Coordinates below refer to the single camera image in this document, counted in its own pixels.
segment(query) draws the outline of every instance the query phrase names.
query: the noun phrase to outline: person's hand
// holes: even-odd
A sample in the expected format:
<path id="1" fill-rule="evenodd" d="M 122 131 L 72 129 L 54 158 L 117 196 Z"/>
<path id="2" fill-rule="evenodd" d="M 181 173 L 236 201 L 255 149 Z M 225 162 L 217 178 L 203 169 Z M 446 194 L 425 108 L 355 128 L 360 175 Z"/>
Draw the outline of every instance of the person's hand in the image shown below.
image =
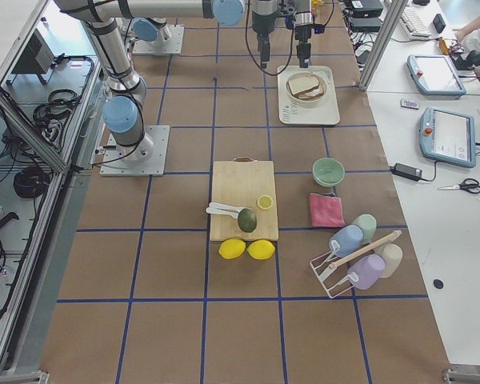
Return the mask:
<path id="1" fill-rule="evenodd" d="M 461 42 L 464 37 L 466 36 L 466 34 L 464 34 L 464 32 L 462 32 L 462 30 L 456 30 L 455 31 L 455 38 L 457 39 L 458 42 Z"/>

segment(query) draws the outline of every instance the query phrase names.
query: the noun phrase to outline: white spoon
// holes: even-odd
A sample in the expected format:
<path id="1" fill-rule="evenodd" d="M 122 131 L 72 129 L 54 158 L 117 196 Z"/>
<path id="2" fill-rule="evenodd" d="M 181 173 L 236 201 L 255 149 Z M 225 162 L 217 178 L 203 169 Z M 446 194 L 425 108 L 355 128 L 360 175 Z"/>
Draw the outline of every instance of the white spoon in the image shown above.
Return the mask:
<path id="1" fill-rule="evenodd" d="M 210 208 L 219 208 L 220 210 L 233 210 L 234 212 L 240 212 L 244 206 L 228 206 L 227 204 L 221 204 L 220 202 L 211 202 L 208 204 Z"/>
<path id="2" fill-rule="evenodd" d="M 219 208 L 213 208 L 212 206 L 209 206 L 208 208 L 206 208 L 206 212 L 208 214 L 225 214 L 226 216 L 231 216 L 232 218 L 238 219 L 238 212 L 220 210 Z"/>

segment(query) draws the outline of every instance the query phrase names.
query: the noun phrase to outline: tablet screen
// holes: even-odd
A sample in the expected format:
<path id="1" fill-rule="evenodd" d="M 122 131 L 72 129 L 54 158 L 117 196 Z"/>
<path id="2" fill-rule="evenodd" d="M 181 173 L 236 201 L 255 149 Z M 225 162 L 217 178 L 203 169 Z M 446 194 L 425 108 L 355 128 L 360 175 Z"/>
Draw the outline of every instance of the tablet screen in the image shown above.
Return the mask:
<path id="1" fill-rule="evenodd" d="M 468 118 L 437 110 L 434 132 L 434 153 L 463 161 L 471 159 Z"/>
<path id="2" fill-rule="evenodd" d="M 419 82 L 428 90 L 462 89 L 445 57 L 438 56 L 428 58 L 417 56 L 416 64 L 423 72 Z"/>

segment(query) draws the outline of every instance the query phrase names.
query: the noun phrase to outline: white table surface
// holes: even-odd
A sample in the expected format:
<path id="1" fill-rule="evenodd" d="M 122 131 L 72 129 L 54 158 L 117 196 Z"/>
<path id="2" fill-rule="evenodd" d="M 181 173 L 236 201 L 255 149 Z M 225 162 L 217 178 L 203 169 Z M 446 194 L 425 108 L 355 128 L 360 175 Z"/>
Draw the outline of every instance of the white table surface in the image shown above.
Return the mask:
<path id="1" fill-rule="evenodd" d="M 430 26 L 432 30 L 434 28 L 431 24 L 436 14 L 441 14 L 446 20 L 446 16 L 435 0 L 431 1 L 428 6 L 417 6 L 415 4 L 411 4 L 411 6 L 416 9 L 423 24 Z M 438 36 L 455 38 L 454 32 L 448 25 L 446 25 L 441 34 L 435 34 L 432 37 L 436 38 Z M 411 54 L 441 54 L 438 42 L 435 40 L 406 42 L 409 41 L 409 38 L 405 35 L 400 25 L 395 29 L 392 39 L 384 51 L 384 55 L 368 86 L 368 91 L 419 94 L 419 90 L 407 68 L 407 58 Z M 470 71 L 464 71 L 462 74 L 473 75 Z M 461 80 L 468 94 L 480 94 L 480 83 L 478 80 L 472 78 L 462 78 Z"/>
<path id="2" fill-rule="evenodd" d="M 48 0 L 0 0 L 0 82 L 37 24 Z"/>
<path id="3" fill-rule="evenodd" d="M 401 97 L 409 95 L 368 93 L 389 164 L 421 168 L 424 178 L 433 177 L 434 163 L 421 155 L 418 144 L 418 124 L 427 106 L 474 116 L 480 142 L 480 96 L 430 101 L 415 95 L 420 110 L 401 108 Z M 473 169 L 439 163 L 431 183 L 397 176 L 394 183 L 448 359 L 480 366 L 480 195 L 437 190 L 466 177 L 480 181 L 480 156 Z M 444 282 L 442 290 L 434 287 L 436 278 Z"/>

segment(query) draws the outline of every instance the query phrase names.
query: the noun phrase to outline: black device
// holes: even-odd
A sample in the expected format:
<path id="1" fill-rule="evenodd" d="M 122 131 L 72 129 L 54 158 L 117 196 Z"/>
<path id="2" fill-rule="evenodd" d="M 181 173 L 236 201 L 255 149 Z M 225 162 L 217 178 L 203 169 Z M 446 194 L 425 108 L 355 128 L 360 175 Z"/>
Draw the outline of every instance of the black device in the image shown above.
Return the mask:
<path id="1" fill-rule="evenodd" d="M 46 43 L 39 30 L 34 30 L 26 44 L 18 62 L 14 66 L 13 74 L 46 74 L 55 58 L 54 53 Z"/>
<path id="2" fill-rule="evenodd" d="M 419 168 L 414 168 L 413 166 L 406 166 L 396 162 L 394 166 L 390 166 L 390 171 L 392 174 L 396 174 L 402 178 L 407 178 L 413 182 L 419 182 L 422 180 L 422 170 Z"/>
<path id="3" fill-rule="evenodd" d="M 346 5 L 353 18 L 378 18 L 383 9 L 379 0 L 347 0 Z"/>
<path id="4" fill-rule="evenodd" d="M 472 50 L 466 58 L 459 55 L 456 58 L 452 57 L 452 61 L 458 70 L 470 70 L 473 66 L 480 66 L 480 52 Z"/>
<path id="5" fill-rule="evenodd" d="M 382 22 L 378 18 L 352 18 L 350 30 L 352 32 L 378 32 Z"/>
<path id="6" fill-rule="evenodd" d="M 368 56 L 370 56 L 370 52 L 368 50 L 364 50 L 359 56 L 356 57 L 358 64 L 360 66 L 364 66 L 368 60 Z"/>
<path id="7" fill-rule="evenodd" d="M 36 198 L 46 192 L 50 176 L 40 166 L 28 166 L 14 176 L 13 188 L 20 198 Z"/>
<path id="8" fill-rule="evenodd" d="M 441 14 L 436 14 L 434 20 L 432 20 L 432 24 L 434 24 L 435 30 L 440 34 L 444 31 L 446 24 L 444 19 L 442 18 Z"/>

